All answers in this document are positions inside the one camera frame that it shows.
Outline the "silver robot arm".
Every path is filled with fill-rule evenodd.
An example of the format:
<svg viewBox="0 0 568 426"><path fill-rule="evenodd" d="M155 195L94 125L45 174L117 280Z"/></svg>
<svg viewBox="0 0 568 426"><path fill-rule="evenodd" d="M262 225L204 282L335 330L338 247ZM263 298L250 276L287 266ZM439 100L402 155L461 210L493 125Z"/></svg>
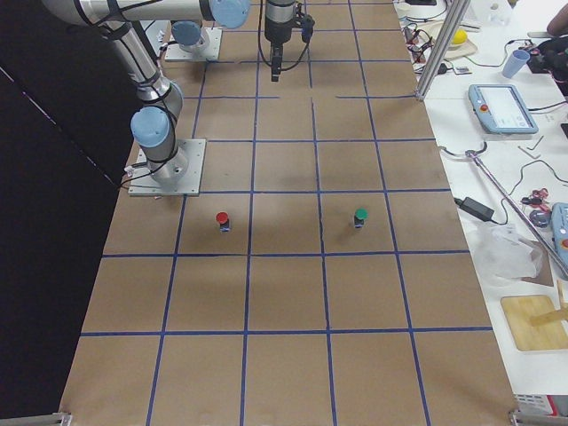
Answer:
<svg viewBox="0 0 568 426"><path fill-rule="evenodd" d="M45 1L43 5L66 23L96 28L112 44L143 103L132 116L130 128L146 156L146 175L160 185L173 185L188 167L175 134L183 94L158 68L133 23L173 20L199 25L205 20L238 28L248 18L250 2Z"/></svg>
<svg viewBox="0 0 568 426"><path fill-rule="evenodd" d="M249 1L210 1L209 9L212 20L225 28L238 28L249 17ZM292 36L294 29L301 31L305 47L310 45L315 20L303 11L303 5L297 1L262 1L258 20L257 34L264 36L270 43L270 57L266 58L261 45L257 46L261 60L271 69L271 81L276 83L280 75L295 67L283 66L284 44ZM202 24L193 21L174 21L171 24L174 41L184 51L196 53L209 44L209 39Z"/></svg>

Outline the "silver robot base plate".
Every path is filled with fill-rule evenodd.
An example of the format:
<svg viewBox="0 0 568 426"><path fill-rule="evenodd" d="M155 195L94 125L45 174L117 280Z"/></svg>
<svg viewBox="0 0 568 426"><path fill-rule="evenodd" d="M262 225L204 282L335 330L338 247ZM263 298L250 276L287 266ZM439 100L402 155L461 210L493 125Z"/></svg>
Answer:
<svg viewBox="0 0 568 426"><path fill-rule="evenodd" d="M206 139L178 139L177 154L161 169L147 175L146 156L138 150L137 162L143 164L133 170L128 183L130 196L198 196L206 150Z"/></svg>

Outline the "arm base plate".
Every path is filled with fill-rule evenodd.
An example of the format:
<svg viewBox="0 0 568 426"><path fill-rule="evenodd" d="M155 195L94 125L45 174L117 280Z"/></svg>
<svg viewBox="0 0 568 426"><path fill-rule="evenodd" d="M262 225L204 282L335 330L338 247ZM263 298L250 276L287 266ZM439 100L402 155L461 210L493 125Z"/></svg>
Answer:
<svg viewBox="0 0 568 426"><path fill-rule="evenodd" d="M168 62L218 61L222 39L221 28L189 28L188 31L171 31L170 43L165 52Z"/></svg>

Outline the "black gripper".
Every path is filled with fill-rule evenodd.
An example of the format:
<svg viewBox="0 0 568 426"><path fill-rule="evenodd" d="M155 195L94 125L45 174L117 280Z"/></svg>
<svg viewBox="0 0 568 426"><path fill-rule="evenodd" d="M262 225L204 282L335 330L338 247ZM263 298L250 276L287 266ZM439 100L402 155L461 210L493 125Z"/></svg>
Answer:
<svg viewBox="0 0 568 426"><path fill-rule="evenodd" d="M282 69L283 44L292 36L296 17L296 2L291 0L268 0L264 13L264 35L271 43L271 81L277 83Z"/></svg>

